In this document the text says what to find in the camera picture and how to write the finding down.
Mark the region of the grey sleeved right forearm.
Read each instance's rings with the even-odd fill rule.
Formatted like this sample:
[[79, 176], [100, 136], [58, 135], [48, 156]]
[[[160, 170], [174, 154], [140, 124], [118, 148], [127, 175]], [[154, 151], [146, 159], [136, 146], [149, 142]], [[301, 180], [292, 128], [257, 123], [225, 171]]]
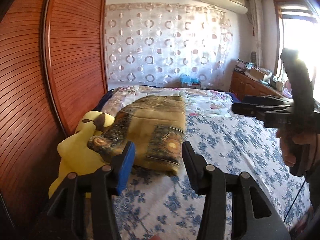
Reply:
[[309, 184], [310, 201], [314, 210], [319, 208], [319, 134], [316, 135], [315, 142], [311, 144], [311, 167], [306, 172], [306, 181]]

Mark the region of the person's left hand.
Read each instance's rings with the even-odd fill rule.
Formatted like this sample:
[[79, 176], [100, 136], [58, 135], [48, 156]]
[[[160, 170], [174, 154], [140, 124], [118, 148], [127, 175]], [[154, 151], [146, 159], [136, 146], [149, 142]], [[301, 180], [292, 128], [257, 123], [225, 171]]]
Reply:
[[162, 238], [159, 235], [154, 235], [150, 238], [150, 240], [162, 240]]

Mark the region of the person's right hand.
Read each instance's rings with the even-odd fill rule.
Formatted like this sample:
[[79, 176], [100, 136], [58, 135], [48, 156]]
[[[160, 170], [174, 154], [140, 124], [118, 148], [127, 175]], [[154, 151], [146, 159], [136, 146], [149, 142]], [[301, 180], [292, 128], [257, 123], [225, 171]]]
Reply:
[[319, 162], [319, 134], [302, 132], [291, 136], [288, 131], [278, 129], [276, 138], [280, 139], [279, 146], [282, 152], [282, 158], [286, 166], [292, 167], [296, 163], [296, 156], [293, 153], [293, 145], [310, 145], [308, 163], [305, 170], [310, 170]]

